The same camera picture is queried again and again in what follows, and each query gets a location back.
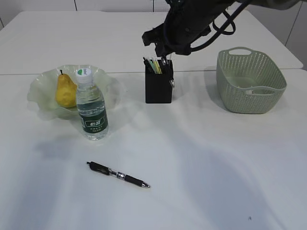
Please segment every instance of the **black pen holder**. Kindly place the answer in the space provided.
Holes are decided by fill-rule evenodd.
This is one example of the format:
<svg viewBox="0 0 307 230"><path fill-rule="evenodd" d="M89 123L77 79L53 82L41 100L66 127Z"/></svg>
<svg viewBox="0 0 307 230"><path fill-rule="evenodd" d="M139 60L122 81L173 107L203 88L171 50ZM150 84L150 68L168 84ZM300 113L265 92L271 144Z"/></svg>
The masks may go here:
<svg viewBox="0 0 307 230"><path fill-rule="evenodd" d="M173 86L171 80L174 77L173 63L163 66L158 60L162 74L151 73L145 67L145 100L148 104L166 104L172 102Z"/></svg>

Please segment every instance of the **pear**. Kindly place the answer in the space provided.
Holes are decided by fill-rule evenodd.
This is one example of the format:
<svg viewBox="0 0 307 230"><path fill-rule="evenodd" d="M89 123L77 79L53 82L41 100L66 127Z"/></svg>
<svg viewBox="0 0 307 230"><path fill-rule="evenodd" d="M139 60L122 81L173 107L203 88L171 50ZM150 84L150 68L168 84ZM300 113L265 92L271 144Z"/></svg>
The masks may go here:
<svg viewBox="0 0 307 230"><path fill-rule="evenodd" d="M64 108L72 108L76 106L77 85L73 83L68 74L63 71L58 77L58 85L56 91L56 102Z"/></svg>

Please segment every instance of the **bottle label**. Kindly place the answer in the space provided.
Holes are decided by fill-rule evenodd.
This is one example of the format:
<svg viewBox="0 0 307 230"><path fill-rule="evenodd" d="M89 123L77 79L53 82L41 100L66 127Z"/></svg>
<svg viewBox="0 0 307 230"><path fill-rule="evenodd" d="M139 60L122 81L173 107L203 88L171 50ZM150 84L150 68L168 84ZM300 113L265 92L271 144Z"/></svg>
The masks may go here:
<svg viewBox="0 0 307 230"><path fill-rule="evenodd" d="M81 123L83 130L87 133L99 133L107 127L106 110L96 116L82 116Z"/></svg>

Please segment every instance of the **basket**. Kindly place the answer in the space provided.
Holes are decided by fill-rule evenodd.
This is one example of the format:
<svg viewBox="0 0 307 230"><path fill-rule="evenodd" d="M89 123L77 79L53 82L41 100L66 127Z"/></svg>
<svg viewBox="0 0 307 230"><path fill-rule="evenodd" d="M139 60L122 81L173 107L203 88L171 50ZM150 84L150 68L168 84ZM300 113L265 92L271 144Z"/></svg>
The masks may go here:
<svg viewBox="0 0 307 230"><path fill-rule="evenodd" d="M247 50L250 54L230 54L231 50ZM271 110L287 86L269 56L245 47L219 52L216 81L225 107L242 114L263 114Z"/></svg>

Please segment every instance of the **water bottle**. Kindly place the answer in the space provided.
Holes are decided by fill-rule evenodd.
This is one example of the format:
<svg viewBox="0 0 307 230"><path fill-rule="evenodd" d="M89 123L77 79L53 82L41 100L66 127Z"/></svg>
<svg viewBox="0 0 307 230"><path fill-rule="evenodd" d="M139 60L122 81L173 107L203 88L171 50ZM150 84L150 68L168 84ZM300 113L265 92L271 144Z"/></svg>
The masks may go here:
<svg viewBox="0 0 307 230"><path fill-rule="evenodd" d="M76 104L84 135L90 140L99 140L108 132L104 97L94 83L92 71L88 68L76 72L78 88Z"/></svg>

